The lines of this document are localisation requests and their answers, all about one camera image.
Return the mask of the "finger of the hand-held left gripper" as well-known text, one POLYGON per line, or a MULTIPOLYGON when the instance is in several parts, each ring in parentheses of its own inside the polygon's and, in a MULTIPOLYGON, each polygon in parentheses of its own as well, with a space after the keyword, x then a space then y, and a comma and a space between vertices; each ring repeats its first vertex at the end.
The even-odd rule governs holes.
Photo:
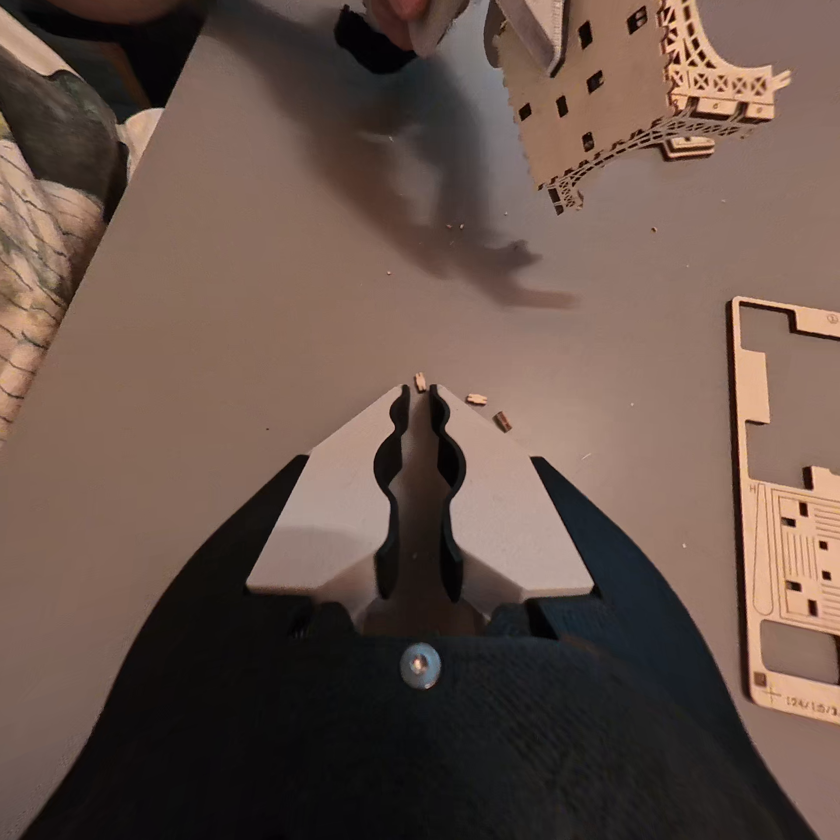
POLYGON ((554 77, 565 59, 569 37, 568 1, 496 1, 505 21, 547 77, 554 77))

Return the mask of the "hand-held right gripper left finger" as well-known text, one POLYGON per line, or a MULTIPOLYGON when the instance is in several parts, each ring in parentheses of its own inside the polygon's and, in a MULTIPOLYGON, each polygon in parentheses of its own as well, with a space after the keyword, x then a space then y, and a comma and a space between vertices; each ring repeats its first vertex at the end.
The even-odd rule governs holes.
POLYGON ((400 561, 398 502, 411 394, 386 392, 316 446, 247 579, 256 594, 313 601, 390 598, 400 561))

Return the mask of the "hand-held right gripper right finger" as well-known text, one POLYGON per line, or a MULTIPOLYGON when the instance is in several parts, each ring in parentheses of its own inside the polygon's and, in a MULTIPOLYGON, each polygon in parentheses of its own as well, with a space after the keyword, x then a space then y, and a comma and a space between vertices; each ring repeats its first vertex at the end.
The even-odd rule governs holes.
POLYGON ((429 387, 428 403, 448 487, 439 560, 449 599, 591 594, 592 576, 526 450, 442 385, 429 387))

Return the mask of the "wooden lattice tower base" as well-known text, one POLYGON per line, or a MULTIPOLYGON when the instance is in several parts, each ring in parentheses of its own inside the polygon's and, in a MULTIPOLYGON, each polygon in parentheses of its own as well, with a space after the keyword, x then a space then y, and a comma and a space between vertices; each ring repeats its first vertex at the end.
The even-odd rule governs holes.
POLYGON ((581 209, 583 180, 625 154, 702 159, 775 116, 788 70, 722 58, 697 2, 569 2, 562 67, 547 77, 496 2, 486 19, 528 170, 557 215, 581 209))

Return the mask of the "grey desk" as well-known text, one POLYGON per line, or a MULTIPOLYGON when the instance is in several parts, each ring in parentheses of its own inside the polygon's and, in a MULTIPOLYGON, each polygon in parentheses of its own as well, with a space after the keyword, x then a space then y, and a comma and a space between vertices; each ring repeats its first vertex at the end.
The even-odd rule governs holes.
POLYGON ((700 2, 731 62, 791 70, 704 161, 641 150, 555 214, 485 5, 374 77, 325 2, 221 3, 2 451, 2 836, 98 717, 201 543, 422 371, 489 397, 654 561, 752 738, 838 838, 838 727, 741 688, 727 305, 838 309, 838 2, 700 2))

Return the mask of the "person's left hand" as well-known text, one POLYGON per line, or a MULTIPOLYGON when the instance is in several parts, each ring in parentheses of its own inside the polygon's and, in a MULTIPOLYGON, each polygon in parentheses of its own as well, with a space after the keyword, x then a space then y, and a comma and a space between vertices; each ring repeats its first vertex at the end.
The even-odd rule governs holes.
POLYGON ((425 15, 428 3, 428 1, 363 1, 363 6, 379 31, 396 47, 413 51, 408 25, 425 15))

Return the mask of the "wooden empty frame piece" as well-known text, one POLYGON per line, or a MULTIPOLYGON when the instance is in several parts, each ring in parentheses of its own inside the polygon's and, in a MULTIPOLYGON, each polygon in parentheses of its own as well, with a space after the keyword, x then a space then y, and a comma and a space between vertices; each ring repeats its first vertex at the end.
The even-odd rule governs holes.
POLYGON ((745 688, 838 726, 838 311, 735 297, 728 326, 745 688))

